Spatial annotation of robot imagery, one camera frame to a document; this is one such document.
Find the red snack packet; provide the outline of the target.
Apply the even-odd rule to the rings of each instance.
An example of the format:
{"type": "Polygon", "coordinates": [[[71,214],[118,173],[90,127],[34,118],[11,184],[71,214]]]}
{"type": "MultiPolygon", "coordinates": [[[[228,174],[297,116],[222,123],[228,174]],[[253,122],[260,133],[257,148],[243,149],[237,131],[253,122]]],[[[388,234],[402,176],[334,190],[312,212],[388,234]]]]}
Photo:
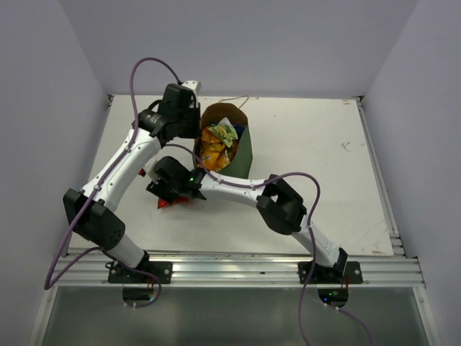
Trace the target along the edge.
{"type": "Polygon", "coordinates": [[[171,206],[178,205],[178,204],[187,204],[188,202],[189,202],[189,199],[186,197],[177,197],[172,202],[168,202],[166,200],[159,198],[157,202],[157,208],[158,209],[169,208],[171,206]]]}

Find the light green snack packet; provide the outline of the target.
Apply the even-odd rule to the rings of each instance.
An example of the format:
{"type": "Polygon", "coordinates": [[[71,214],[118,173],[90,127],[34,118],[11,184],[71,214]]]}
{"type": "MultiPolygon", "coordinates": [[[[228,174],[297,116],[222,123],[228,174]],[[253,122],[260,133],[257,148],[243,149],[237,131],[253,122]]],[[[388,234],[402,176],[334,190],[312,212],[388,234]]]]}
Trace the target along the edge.
{"type": "Polygon", "coordinates": [[[228,148],[238,140],[238,134],[227,117],[221,119],[219,123],[211,125],[208,130],[228,148]]]}

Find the yellow mango candy bag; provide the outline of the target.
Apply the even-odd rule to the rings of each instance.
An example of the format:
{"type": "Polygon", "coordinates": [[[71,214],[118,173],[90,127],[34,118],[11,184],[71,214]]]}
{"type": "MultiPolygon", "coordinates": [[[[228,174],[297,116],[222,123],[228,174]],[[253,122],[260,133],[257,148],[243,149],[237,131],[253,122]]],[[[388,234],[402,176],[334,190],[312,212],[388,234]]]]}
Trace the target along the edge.
{"type": "Polygon", "coordinates": [[[232,162],[238,149],[238,140],[228,148],[208,128],[202,131],[200,159],[207,169],[219,172],[232,162]]]}

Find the green paper bag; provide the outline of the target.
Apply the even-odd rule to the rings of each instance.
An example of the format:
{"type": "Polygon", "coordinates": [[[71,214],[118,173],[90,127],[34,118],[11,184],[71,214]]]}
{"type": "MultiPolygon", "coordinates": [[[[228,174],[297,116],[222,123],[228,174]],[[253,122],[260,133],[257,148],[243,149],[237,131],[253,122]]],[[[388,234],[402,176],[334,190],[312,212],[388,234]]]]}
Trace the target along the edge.
{"type": "Polygon", "coordinates": [[[228,177],[247,179],[253,161],[249,120],[238,97],[209,105],[200,119],[201,133],[194,143],[198,167],[228,177]]]}

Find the blue Doritos chip bag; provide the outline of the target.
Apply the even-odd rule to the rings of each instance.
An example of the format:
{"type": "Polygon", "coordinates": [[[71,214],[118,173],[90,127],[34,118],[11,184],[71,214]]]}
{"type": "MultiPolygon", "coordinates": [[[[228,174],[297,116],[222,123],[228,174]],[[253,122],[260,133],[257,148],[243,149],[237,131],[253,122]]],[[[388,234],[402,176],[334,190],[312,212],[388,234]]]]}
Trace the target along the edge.
{"type": "Polygon", "coordinates": [[[236,130],[238,135],[242,134],[242,132],[244,132],[246,129],[245,125],[240,125],[240,124],[234,124],[233,127],[236,130]]]}

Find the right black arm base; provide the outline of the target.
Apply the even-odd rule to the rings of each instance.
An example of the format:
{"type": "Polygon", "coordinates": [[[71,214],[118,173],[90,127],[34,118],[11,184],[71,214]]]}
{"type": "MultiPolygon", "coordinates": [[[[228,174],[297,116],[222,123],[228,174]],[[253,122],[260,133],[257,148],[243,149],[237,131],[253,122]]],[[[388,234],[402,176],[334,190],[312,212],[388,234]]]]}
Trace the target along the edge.
{"type": "Polygon", "coordinates": [[[343,270],[336,271],[330,267],[315,264],[313,274],[308,278],[313,261],[299,262],[297,274],[301,284],[308,282],[315,285],[362,284],[364,282],[360,264],[355,261],[346,263],[343,270]]]}

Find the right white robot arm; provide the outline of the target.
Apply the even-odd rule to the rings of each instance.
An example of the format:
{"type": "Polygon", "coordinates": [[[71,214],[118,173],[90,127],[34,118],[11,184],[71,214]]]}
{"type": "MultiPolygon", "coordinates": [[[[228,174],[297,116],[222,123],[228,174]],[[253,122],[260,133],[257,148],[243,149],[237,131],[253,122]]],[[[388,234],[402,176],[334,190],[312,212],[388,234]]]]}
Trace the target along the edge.
{"type": "Polygon", "coordinates": [[[272,174],[267,179],[241,179],[201,167],[188,170],[173,157],[165,156],[153,165],[149,176],[151,182],[146,190],[169,204],[178,198],[225,200],[257,209],[269,229],[292,236],[313,255],[315,274],[330,283],[337,283],[346,275],[348,254],[313,222],[321,189],[309,174],[293,172],[272,174]],[[295,175],[307,177],[315,185],[316,196],[310,208],[305,207],[302,196],[285,181],[295,175]]]}

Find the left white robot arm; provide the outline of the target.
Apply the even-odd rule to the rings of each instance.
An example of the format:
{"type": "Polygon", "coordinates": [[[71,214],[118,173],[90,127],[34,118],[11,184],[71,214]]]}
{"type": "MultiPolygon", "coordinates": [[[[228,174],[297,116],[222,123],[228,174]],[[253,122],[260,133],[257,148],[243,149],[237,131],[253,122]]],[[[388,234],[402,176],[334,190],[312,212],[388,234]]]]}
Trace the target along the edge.
{"type": "Polygon", "coordinates": [[[134,283],[148,278],[150,266],[115,212],[139,171],[169,141],[198,137],[199,90],[198,81],[168,84],[153,109],[135,111],[127,137],[96,177],[63,197],[70,230],[124,263],[124,274],[134,283]]]}

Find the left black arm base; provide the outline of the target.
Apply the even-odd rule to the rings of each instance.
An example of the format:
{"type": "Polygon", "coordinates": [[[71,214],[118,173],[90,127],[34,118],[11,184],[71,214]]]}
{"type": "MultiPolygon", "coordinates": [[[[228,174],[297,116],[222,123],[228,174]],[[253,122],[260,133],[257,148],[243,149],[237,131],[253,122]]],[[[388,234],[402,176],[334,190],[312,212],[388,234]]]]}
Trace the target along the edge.
{"type": "Polygon", "coordinates": [[[145,267],[127,269],[119,262],[108,262],[105,267],[109,270],[107,281],[121,284],[161,283],[169,284],[173,274],[173,263],[154,261],[146,263],[145,267]]]}

